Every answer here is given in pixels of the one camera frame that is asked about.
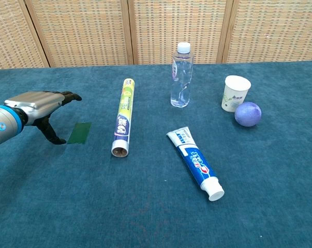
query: ball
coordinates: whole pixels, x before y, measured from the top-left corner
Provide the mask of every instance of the ball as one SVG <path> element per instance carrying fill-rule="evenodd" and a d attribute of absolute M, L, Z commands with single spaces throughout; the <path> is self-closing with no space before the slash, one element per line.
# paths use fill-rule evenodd
<path fill-rule="evenodd" d="M 261 110 L 253 102 L 244 102 L 235 110 L 235 120 L 242 126 L 252 127 L 261 119 Z"/>

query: paper cup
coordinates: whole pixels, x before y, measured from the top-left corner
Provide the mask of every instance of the paper cup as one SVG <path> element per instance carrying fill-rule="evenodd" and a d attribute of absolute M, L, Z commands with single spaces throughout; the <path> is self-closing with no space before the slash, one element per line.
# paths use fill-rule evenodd
<path fill-rule="evenodd" d="M 227 76 L 221 107 L 227 112 L 235 112 L 236 108 L 243 103 L 250 87 L 250 81 L 244 77 Z"/>

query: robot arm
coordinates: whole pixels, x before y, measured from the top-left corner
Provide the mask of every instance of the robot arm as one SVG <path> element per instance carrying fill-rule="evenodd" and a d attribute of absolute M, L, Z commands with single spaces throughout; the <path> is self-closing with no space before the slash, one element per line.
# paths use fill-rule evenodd
<path fill-rule="evenodd" d="M 5 100 L 0 105 L 0 144 L 19 134 L 24 126 L 37 126 L 50 142 L 60 145 L 60 139 L 49 123 L 50 115 L 59 107 L 82 98 L 70 91 L 29 91 Z"/>

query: woven panel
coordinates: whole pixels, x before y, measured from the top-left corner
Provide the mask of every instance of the woven panel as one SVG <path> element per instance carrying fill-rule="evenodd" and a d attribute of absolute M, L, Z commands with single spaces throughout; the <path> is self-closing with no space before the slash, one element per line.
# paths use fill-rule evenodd
<path fill-rule="evenodd" d="M 177 43 L 186 41 L 195 63 L 215 63 L 225 6 L 226 0 L 133 1 L 134 58 L 139 64 L 168 64 Z"/>
<path fill-rule="evenodd" d="M 311 0 L 240 1 L 228 63 L 311 59 Z"/>
<path fill-rule="evenodd" d="M 17 0 L 0 0 L 0 69 L 44 67 Z"/>
<path fill-rule="evenodd" d="M 28 3 L 51 66 L 127 64 L 120 0 Z"/>

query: white bottle cap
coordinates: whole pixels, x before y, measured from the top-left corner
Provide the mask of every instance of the white bottle cap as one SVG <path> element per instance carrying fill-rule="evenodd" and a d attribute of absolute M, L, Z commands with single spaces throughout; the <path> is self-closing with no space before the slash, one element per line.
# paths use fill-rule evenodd
<path fill-rule="evenodd" d="M 180 42 L 179 44 L 177 44 L 177 52 L 178 53 L 190 53 L 190 43 Z"/>
<path fill-rule="evenodd" d="M 216 177 L 206 178 L 201 184 L 201 189 L 209 194 L 209 200 L 212 202 L 222 198 L 225 193 Z"/>

